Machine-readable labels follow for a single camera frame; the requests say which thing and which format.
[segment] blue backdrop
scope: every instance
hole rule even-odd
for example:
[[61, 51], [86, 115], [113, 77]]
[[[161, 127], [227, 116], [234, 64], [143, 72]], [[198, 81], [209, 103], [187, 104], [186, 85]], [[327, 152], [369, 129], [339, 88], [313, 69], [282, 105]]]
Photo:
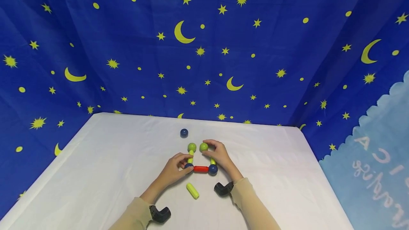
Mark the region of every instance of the blue backdrop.
[[0, 0], [0, 217], [92, 114], [301, 128], [318, 160], [409, 69], [409, 0]]

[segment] right hand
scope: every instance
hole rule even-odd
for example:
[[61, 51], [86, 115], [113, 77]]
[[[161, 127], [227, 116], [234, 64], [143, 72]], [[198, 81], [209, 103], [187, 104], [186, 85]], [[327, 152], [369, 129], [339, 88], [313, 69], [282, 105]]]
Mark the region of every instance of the right hand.
[[215, 141], [214, 139], [205, 139], [203, 141], [210, 146], [214, 146], [214, 151], [205, 150], [202, 151], [202, 154], [212, 157], [221, 167], [225, 170], [228, 170], [228, 166], [232, 165], [233, 162], [229, 157], [228, 151], [223, 143], [220, 141]]
[[239, 181], [243, 178], [239, 169], [234, 165], [233, 161], [230, 159], [228, 151], [223, 143], [215, 141], [214, 139], [205, 139], [203, 141], [210, 146], [214, 146], [214, 151], [202, 151], [202, 154], [212, 157], [224, 170], [229, 174], [232, 181]]

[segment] blue ball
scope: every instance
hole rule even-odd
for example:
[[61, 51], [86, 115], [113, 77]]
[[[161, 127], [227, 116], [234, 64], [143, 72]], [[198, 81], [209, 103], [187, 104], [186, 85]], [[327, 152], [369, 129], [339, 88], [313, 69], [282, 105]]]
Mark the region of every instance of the blue ball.
[[191, 163], [186, 163], [185, 169], [188, 168], [189, 166], [192, 166], [192, 167], [193, 167], [193, 164], [191, 164]]
[[180, 136], [186, 138], [189, 135], [189, 132], [186, 129], [180, 130]]
[[210, 175], [212, 175], [212, 176], [216, 175], [216, 174], [217, 174], [217, 171], [218, 171], [217, 165], [211, 164], [211, 165], [209, 166], [209, 174], [210, 174]]

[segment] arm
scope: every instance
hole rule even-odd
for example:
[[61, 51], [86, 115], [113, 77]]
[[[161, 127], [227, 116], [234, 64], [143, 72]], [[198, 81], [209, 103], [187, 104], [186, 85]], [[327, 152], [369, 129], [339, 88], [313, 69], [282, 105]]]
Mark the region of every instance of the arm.
[[212, 157], [229, 174], [234, 182], [231, 196], [234, 203], [241, 210], [244, 219], [248, 222], [251, 230], [280, 230], [279, 225], [268, 209], [256, 195], [253, 186], [247, 178], [243, 178], [239, 169], [230, 159], [223, 143], [207, 139], [203, 141], [216, 147], [214, 152], [203, 151], [202, 153]]
[[178, 153], [170, 158], [158, 178], [152, 182], [140, 197], [134, 198], [122, 216], [119, 217], [109, 230], [145, 230], [148, 223], [152, 220], [149, 206], [156, 202], [156, 198], [170, 184], [175, 183], [193, 170], [193, 167], [188, 167], [179, 171], [179, 168], [185, 167], [188, 158], [192, 158], [192, 156], [182, 153]]

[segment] left hand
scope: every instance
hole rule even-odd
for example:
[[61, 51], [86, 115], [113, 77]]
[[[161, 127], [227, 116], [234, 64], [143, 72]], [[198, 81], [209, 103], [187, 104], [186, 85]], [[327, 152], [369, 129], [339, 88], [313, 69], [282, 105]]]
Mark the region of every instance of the left hand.
[[193, 167], [184, 169], [187, 160], [192, 157], [193, 155], [177, 153], [168, 160], [162, 172], [155, 181], [158, 182], [163, 188], [175, 183], [183, 176], [193, 171]]

